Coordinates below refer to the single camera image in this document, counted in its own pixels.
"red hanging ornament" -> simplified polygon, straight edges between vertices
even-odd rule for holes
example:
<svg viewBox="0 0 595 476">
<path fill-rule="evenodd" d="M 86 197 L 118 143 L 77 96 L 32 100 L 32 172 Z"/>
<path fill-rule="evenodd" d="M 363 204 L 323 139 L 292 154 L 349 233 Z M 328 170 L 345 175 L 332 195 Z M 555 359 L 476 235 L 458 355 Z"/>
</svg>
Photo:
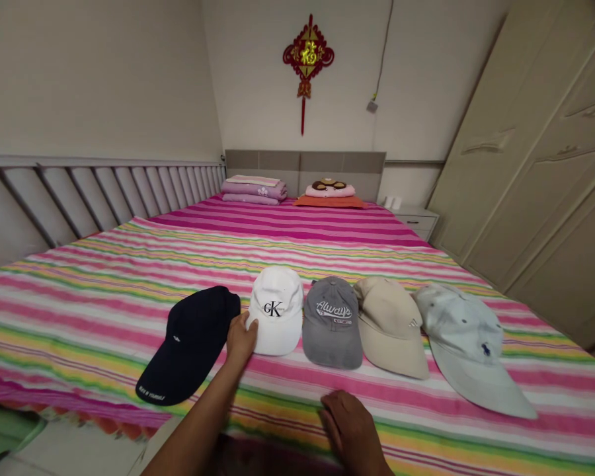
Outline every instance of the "red hanging ornament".
<svg viewBox="0 0 595 476">
<path fill-rule="evenodd" d="M 335 53 L 326 46 L 324 35 L 317 25 L 313 25 L 313 15 L 309 16 L 309 24 L 304 25 L 302 32 L 284 50 L 284 64 L 293 66 L 300 77 L 297 97 L 302 97 L 302 135 L 304 135 L 304 108 L 306 98 L 311 98 L 311 78 L 316 76 L 325 66 L 330 66 Z"/>
</svg>

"person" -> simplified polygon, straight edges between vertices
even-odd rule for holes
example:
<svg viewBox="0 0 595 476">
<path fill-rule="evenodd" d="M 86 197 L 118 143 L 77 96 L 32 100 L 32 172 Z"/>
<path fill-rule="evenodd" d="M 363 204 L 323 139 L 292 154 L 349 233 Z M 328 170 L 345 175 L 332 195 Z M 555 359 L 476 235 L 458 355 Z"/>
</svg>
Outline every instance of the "person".
<svg viewBox="0 0 595 476">
<path fill-rule="evenodd" d="M 249 330 L 246 311 L 234 317 L 227 334 L 227 360 L 207 389 L 155 454 L 141 476 L 204 474 L 245 366 L 253 353 L 258 320 Z M 319 415 L 331 448 L 352 476 L 392 475 L 371 414 L 353 395 L 334 391 L 322 397 Z"/>
</svg>

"floor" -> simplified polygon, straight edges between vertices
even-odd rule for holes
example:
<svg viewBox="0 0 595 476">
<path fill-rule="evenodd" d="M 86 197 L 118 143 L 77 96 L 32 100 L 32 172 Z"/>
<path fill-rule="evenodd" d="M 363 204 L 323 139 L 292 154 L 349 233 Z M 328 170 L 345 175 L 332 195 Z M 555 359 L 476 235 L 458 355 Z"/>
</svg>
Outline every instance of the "floor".
<svg viewBox="0 0 595 476">
<path fill-rule="evenodd" d="M 22 451 L 0 461 L 0 476 L 125 476 L 144 447 L 94 426 L 49 422 Z"/>
</svg>

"baseball cap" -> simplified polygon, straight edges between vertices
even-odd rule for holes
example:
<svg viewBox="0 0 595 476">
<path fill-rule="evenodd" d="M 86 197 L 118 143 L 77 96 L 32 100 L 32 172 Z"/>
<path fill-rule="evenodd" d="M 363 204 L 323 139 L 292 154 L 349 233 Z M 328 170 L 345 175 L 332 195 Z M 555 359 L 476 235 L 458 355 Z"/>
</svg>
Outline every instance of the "baseball cap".
<svg viewBox="0 0 595 476">
<path fill-rule="evenodd" d="M 454 390 L 486 409 L 537 418 L 500 363 L 503 331 L 485 303 L 447 284 L 421 288 L 415 299 L 436 364 Z"/>
<path fill-rule="evenodd" d="M 240 297 L 225 286 L 176 303 L 167 317 L 165 340 L 137 382 L 139 398 L 168 406 L 191 397 L 215 364 L 238 314 Z"/>
<path fill-rule="evenodd" d="M 372 276 L 354 286 L 366 358 L 390 372 L 428 379 L 418 307 L 397 281 Z"/>
<path fill-rule="evenodd" d="M 258 319 L 257 354 L 281 356 L 298 345 L 302 328 L 304 287 L 286 266 L 269 266 L 253 283 L 247 328 Z"/>
<path fill-rule="evenodd" d="M 359 305 L 350 284 L 329 276 L 316 282 L 304 306 L 302 347 L 314 364 L 352 370 L 364 353 L 357 327 Z"/>
</svg>

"bed frame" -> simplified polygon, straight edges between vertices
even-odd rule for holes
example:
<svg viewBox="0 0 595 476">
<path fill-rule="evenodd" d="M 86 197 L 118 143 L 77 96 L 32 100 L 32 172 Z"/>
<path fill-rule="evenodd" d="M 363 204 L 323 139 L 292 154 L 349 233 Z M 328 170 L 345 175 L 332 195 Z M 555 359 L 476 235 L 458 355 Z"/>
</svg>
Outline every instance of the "bed frame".
<svg viewBox="0 0 595 476">
<path fill-rule="evenodd" d="M 0 266 L 220 191 L 215 162 L 0 156 Z"/>
</svg>

